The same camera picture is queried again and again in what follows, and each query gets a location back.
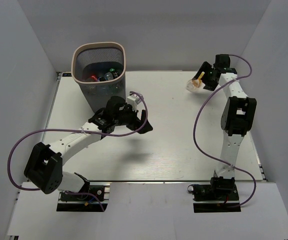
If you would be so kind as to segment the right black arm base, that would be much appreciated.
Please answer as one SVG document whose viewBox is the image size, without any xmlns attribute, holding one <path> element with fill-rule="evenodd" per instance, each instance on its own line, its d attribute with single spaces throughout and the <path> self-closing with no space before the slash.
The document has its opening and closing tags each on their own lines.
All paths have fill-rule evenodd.
<svg viewBox="0 0 288 240">
<path fill-rule="evenodd" d="M 237 186 L 231 190 L 212 189 L 211 184 L 190 184 L 187 192 L 193 195 L 194 213 L 239 213 L 240 198 Z"/>
</svg>

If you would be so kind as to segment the clear bottle black label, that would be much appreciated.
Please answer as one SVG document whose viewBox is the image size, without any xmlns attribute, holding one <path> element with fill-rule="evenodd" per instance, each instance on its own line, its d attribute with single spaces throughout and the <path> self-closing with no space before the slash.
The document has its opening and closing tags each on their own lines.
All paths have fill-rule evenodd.
<svg viewBox="0 0 288 240">
<path fill-rule="evenodd" d="M 107 81 L 114 80 L 120 76 L 120 73 L 118 72 L 118 75 L 112 75 L 110 72 L 105 73 L 104 77 Z"/>
</svg>

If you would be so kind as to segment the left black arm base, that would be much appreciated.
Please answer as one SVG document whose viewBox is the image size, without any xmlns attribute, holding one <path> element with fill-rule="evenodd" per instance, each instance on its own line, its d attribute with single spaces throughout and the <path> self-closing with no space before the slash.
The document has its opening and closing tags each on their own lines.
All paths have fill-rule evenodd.
<svg viewBox="0 0 288 240">
<path fill-rule="evenodd" d="M 59 193 L 57 212 L 102 213 L 109 203 L 110 184 L 91 183 L 88 194 L 74 195 L 65 191 Z"/>
</svg>

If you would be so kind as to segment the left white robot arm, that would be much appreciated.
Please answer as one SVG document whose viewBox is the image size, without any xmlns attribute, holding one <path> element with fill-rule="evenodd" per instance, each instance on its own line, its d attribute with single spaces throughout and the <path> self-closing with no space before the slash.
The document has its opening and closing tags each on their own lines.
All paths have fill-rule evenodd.
<svg viewBox="0 0 288 240">
<path fill-rule="evenodd" d="M 127 98 L 112 96 L 80 129 L 69 129 L 66 137 L 52 143 L 37 143 L 30 154 L 24 176 L 44 194 L 55 190 L 73 193 L 83 200 L 89 196 L 90 182 L 79 173 L 63 171 L 74 155 L 105 137 L 115 137 L 116 127 L 125 126 L 129 134 L 145 134 L 153 130 L 145 108 L 138 117 L 138 104 L 144 97 L 130 92 Z"/>
</svg>

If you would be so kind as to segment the grey mesh waste bin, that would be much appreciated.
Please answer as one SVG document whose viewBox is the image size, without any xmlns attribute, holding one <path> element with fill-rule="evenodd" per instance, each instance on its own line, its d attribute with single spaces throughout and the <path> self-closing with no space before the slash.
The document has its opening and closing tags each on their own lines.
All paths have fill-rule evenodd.
<svg viewBox="0 0 288 240">
<path fill-rule="evenodd" d="M 120 73 L 114 80 L 102 82 L 85 82 L 90 75 L 97 78 L 113 68 Z M 112 96 L 126 99 L 126 53 L 124 47 L 117 42 L 95 42 L 81 45 L 73 54 L 71 61 L 71 76 L 79 85 L 82 94 L 93 112 L 106 106 Z M 91 85 L 119 84 L 124 87 L 123 95 L 89 95 L 87 87 Z"/>
</svg>

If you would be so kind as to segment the small bottle yellow cap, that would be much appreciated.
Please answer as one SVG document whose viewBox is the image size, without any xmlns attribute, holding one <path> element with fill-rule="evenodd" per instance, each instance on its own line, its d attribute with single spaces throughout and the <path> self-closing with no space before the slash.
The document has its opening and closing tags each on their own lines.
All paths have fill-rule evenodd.
<svg viewBox="0 0 288 240">
<path fill-rule="evenodd" d="M 197 74 L 197 77 L 193 77 L 192 79 L 188 80 L 185 86 L 185 89 L 188 90 L 190 93 L 198 93 L 203 84 L 202 77 L 204 76 L 205 72 L 202 71 L 200 74 Z"/>
</svg>

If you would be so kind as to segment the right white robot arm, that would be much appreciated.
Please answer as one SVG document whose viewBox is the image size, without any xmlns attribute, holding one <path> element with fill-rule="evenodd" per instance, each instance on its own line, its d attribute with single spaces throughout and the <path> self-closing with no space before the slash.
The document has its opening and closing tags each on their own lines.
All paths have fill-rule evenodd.
<svg viewBox="0 0 288 240">
<path fill-rule="evenodd" d="M 235 186 L 235 165 L 240 145 L 251 130 L 257 100 L 248 97 L 239 83 L 238 73 L 231 67 L 230 54 L 217 54 L 214 64 L 205 61 L 195 77 L 201 79 L 204 89 L 216 92 L 223 89 L 227 98 L 220 126 L 223 130 L 223 144 L 219 165 L 210 180 L 210 195 L 220 200 Z"/>
</svg>

